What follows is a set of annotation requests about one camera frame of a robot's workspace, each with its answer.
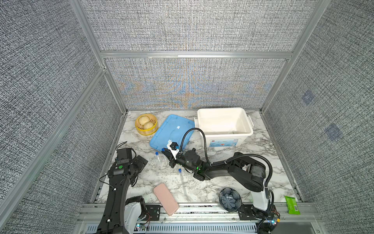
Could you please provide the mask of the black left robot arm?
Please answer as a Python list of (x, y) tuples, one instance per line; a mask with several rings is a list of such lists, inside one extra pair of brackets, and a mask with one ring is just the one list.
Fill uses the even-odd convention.
[(136, 156), (134, 159), (116, 160), (108, 171), (109, 192), (98, 234), (132, 234), (138, 219), (145, 215), (146, 206), (141, 196), (127, 199), (127, 191), (137, 182), (139, 174), (148, 161)]

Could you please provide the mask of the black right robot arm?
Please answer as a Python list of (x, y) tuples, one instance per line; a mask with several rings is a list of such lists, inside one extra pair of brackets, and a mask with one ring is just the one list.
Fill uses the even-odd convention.
[(199, 181), (211, 180), (216, 177), (231, 176), (252, 193), (255, 211), (263, 213), (271, 210), (268, 184), (272, 178), (273, 168), (269, 160), (257, 154), (242, 154), (236, 152), (234, 156), (217, 162), (201, 160), (196, 149), (184, 154), (164, 148), (162, 154), (169, 160), (170, 167), (181, 165), (193, 174)]

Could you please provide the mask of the clear plastic test tube rack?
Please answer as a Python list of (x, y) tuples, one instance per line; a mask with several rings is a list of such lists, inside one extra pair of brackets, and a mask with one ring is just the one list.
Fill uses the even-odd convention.
[(170, 167), (169, 160), (164, 156), (160, 155), (161, 162), (159, 163), (156, 156), (153, 157), (151, 163), (151, 171), (155, 176), (170, 176), (173, 175), (174, 169)]

